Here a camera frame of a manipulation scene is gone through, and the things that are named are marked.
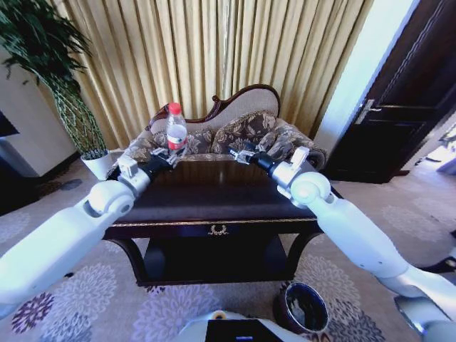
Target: trash can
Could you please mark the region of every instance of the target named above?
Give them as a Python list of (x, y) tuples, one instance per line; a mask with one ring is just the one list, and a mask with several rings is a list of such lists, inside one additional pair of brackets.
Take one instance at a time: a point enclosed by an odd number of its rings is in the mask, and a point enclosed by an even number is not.
[(294, 282), (283, 289), (274, 301), (274, 318), (294, 333), (318, 333), (328, 325), (324, 300), (309, 285)]

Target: brass drawer handle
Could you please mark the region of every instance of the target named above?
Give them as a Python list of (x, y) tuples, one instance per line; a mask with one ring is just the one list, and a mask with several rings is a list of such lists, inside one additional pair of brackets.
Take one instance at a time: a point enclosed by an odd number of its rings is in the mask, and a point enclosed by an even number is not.
[(207, 233), (208, 235), (228, 235), (229, 232), (227, 232), (227, 226), (222, 224), (222, 229), (221, 230), (215, 230), (215, 224), (212, 225), (211, 231)]

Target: sofa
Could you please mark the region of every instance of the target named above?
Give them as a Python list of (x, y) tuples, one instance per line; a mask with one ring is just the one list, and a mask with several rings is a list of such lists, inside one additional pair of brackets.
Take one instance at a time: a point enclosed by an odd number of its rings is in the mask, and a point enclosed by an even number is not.
[[(297, 147), (305, 146), (310, 150), (308, 161), (315, 169), (325, 165), (326, 151), (280, 118), (279, 95), (272, 87), (251, 85), (227, 100), (220, 100), (216, 95), (212, 100), (214, 106), (209, 114), (186, 120), (188, 144), (183, 160), (231, 160), (231, 147), (242, 150), (255, 145), (276, 160), (288, 160)], [(165, 105), (124, 153), (143, 163), (150, 159), (151, 150), (166, 147), (167, 114)]]

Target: plastic water bottle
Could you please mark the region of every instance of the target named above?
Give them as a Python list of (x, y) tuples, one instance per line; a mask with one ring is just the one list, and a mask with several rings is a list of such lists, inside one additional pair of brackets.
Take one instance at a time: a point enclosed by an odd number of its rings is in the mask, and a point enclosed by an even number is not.
[(179, 103), (170, 103), (168, 111), (170, 112), (166, 124), (168, 149), (170, 152), (177, 152), (187, 144), (187, 124)]

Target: carpet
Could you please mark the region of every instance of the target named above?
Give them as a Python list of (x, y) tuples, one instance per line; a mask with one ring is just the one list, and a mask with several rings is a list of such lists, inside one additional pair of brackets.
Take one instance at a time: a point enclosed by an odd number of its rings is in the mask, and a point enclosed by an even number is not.
[[(333, 186), (381, 227), (408, 261), (426, 264), (445, 257), (455, 243), (449, 232), (456, 229), (456, 177), (434, 169), (423, 162), (388, 184)], [(74, 205), (96, 179), (76, 161), (53, 181), (50, 194), (0, 217), (0, 255), (52, 214)], [(292, 238), (282, 236), (286, 248)], [(144, 251), (147, 240), (136, 241)], [(169, 341), (189, 319), (215, 309), (274, 319), (272, 303), (281, 286), (270, 281), (140, 288), (120, 247), (104, 241), (73, 272), (1, 321), (0, 341)], [(328, 328), (307, 336), (311, 341), (419, 341), (395, 309), (393, 294), (352, 265), (327, 237), (305, 248), (295, 279), (314, 287), (330, 311)]]

